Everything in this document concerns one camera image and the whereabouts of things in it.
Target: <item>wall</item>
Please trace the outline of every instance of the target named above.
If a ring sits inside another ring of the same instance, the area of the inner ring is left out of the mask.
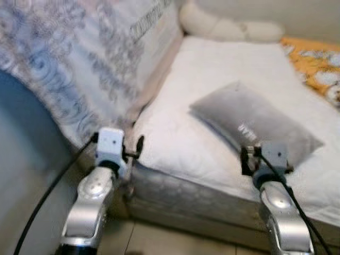
[[[33,94],[0,72],[0,254],[13,254],[36,203],[70,159],[62,134]],[[73,167],[39,212],[20,254],[54,253],[75,198]]]
[[[274,20],[290,36],[340,43],[339,0],[196,0],[205,10],[235,19]],[[185,0],[176,0],[181,5]]]

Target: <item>yellow floral blanket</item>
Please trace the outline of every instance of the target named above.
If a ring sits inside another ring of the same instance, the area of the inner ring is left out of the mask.
[[[289,37],[281,43],[301,81],[340,109],[340,46]]]

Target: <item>floor tile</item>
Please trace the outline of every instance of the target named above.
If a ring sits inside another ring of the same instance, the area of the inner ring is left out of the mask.
[[[253,250],[242,248],[239,246],[236,247],[236,255],[267,255],[267,254],[269,253],[253,251]]]
[[[98,255],[124,255],[133,228],[133,221],[109,219],[105,225]]]
[[[236,247],[166,228],[136,223],[126,255],[235,255]]]

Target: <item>gray pillow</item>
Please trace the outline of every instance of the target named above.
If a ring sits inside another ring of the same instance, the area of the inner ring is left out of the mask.
[[[261,141],[278,141],[288,148],[288,162],[297,166],[323,145],[304,127],[275,109],[240,82],[218,89],[191,109],[217,129],[238,151]]]

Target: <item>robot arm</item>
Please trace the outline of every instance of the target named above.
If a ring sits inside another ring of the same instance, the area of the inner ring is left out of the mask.
[[[286,182],[287,151],[283,144],[264,142],[261,147],[243,148],[242,174],[252,176],[260,191],[260,217],[266,224],[271,253],[277,255],[313,255],[313,245],[307,225],[294,202],[272,170],[256,156],[256,149],[279,171]]]
[[[78,186],[78,197],[63,228],[61,245],[56,254],[96,255],[101,240],[106,210],[112,200],[118,179],[127,178],[127,156],[138,158],[137,152],[126,152],[122,130],[102,128],[99,131],[96,167]]]

